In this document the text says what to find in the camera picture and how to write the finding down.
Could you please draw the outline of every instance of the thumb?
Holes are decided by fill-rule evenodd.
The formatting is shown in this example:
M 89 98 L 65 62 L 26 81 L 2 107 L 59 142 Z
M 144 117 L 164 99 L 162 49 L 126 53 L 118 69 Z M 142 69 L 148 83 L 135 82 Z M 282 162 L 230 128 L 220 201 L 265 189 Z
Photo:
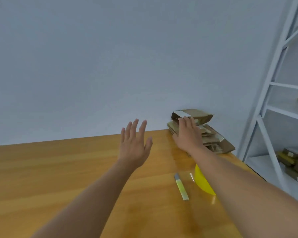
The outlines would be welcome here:
M 150 150 L 152 147 L 152 137 L 149 137 L 146 141 L 146 145 L 145 145 L 145 152 L 149 155 Z
M 172 135 L 172 138 L 175 141 L 176 145 L 178 145 L 178 139 L 179 139 L 178 135 L 177 134 L 173 134 Z

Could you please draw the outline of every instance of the cardboard pile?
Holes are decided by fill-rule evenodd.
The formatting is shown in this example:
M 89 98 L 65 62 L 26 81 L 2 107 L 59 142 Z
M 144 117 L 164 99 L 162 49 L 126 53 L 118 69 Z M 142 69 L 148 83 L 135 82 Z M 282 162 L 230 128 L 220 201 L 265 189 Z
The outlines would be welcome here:
M 278 161 L 286 165 L 286 174 L 298 181 L 298 148 L 285 148 L 276 154 Z
M 235 150 L 235 147 L 227 141 L 214 128 L 207 125 L 213 115 L 198 109 L 183 109 L 174 111 L 171 115 L 171 121 L 167 123 L 172 134 L 179 133 L 179 118 L 193 117 L 195 124 L 200 128 L 203 145 L 216 154 L 225 154 Z

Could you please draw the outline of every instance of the wood grain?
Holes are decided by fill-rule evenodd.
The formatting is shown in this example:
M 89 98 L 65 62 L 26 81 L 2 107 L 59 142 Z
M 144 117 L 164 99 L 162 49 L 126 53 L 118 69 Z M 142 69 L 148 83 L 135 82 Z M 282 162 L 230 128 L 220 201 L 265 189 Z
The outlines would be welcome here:
M 241 237 L 220 202 L 193 183 L 195 163 L 169 131 L 146 136 L 151 155 L 125 185 L 102 237 Z M 0 146 L 0 238 L 31 236 L 107 171 L 118 144 L 119 135 L 110 135 Z M 253 172 L 234 155 L 223 157 Z

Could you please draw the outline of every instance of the hand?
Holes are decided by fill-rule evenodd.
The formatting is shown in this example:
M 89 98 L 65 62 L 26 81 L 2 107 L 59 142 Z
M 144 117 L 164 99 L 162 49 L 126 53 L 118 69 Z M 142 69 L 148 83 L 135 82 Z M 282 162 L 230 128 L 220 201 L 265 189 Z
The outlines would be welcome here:
M 200 128 L 196 126 L 194 118 L 179 118 L 179 135 L 173 134 L 173 139 L 177 146 L 191 153 L 196 148 L 203 147 Z
M 121 141 L 118 155 L 118 161 L 127 164 L 131 168 L 138 168 L 147 160 L 151 146 L 152 137 L 147 139 L 144 145 L 144 134 L 147 125 L 147 120 L 144 120 L 139 128 L 138 137 L 136 137 L 136 129 L 138 119 L 133 123 L 129 122 L 127 128 L 121 130 Z

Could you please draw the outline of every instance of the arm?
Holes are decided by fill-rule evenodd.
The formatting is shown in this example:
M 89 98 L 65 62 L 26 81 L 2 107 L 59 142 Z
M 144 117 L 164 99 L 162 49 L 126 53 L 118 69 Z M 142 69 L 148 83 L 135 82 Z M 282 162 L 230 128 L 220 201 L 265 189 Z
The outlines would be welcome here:
M 194 119 L 179 118 L 179 148 L 191 154 L 243 237 L 298 237 L 298 201 L 203 146 Z
M 127 180 L 150 154 L 152 138 L 144 145 L 147 121 L 143 121 L 136 137 L 138 120 L 121 130 L 117 162 L 95 183 L 60 212 L 32 238 L 100 237 L 107 219 Z

